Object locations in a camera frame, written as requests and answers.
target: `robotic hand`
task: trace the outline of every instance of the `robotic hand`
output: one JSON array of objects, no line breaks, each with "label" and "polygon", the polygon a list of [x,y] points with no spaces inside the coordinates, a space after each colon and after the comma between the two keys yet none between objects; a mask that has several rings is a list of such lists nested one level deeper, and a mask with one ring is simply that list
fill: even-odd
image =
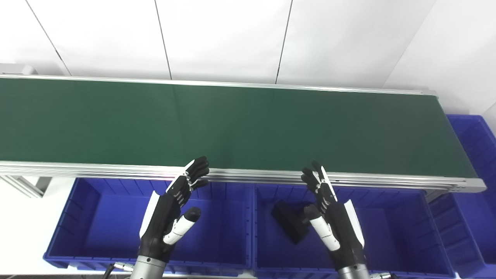
[{"label": "robotic hand", "polygon": [[351,200],[344,204],[338,202],[324,167],[316,161],[312,162],[312,166],[318,177],[312,170],[304,168],[302,180],[315,194],[318,208],[315,205],[306,206],[307,218],[329,249],[341,279],[371,278],[364,255],[365,241],[353,203]]},{"label": "robotic hand", "polygon": [[206,157],[191,161],[163,195],[153,192],[139,232],[136,264],[124,265],[124,270],[132,270],[130,279],[162,278],[176,242],[200,218],[201,210],[196,207],[180,214],[192,191],[208,184],[208,180],[200,179],[209,173],[208,164]]}]

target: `black cable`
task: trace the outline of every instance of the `black cable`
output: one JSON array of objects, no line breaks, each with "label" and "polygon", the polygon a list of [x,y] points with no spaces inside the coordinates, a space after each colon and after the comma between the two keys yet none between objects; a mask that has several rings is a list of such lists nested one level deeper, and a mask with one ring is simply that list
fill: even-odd
[{"label": "black cable", "polygon": [[105,270],[105,273],[103,274],[102,279],[109,279],[110,273],[114,270],[114,268],[116,268],[114,267],[114,264],[109,264],[107,270]]}]

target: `white wall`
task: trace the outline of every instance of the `white wall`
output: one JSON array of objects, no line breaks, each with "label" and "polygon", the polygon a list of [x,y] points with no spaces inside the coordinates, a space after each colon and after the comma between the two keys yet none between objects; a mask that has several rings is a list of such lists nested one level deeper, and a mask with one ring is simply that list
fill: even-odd
[{"label": "white wall", "polygon": [[429,88],[447,113],[495,123],[495,14],[494,0],[2,0],[0,63],[41,74]]}]

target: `green conveyor belt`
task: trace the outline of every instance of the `green conveyor belt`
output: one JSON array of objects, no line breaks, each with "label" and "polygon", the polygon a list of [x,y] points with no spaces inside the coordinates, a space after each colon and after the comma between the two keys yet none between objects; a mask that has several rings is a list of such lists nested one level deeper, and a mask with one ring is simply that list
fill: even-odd
[{"label": "green conveyor belt", "polygon": [[0,160],[477,177],[436,97],[0,78]]}]

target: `blue plastic bin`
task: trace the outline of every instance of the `blue plastic bin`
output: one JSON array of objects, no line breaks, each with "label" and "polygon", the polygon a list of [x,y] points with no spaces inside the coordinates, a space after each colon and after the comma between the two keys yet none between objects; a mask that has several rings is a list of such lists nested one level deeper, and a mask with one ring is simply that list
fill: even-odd
[{"label": "blue plastic bin", "polygon": [[[340,201],[351,199],[365,237],[371,272],[401,278],[453,278],[454,272],[420,190],[336,188]],[[300,208],[315,202],[304,186],[258,185],[253,197],[253,270],[259,278],[337,278],[326,247],[315,230],[297,245],[271,215],[278,200]]]},{"label": "blue plastic bin", "polygon": [[[134,264],[139,229],[153,189],[169,182],[76,179],[44,259],[59,268],[104,270]],[[183,208],[201,218],[179,241],[167,273],[237,276],[251,266],[252,187],[211,183],[193,192]]]},{"label": "blue plastic bin", "polygon": [[496,139],[479,115],[448,115],[487,190],[430,203],[454,269],[462,278],[496,278]]}]

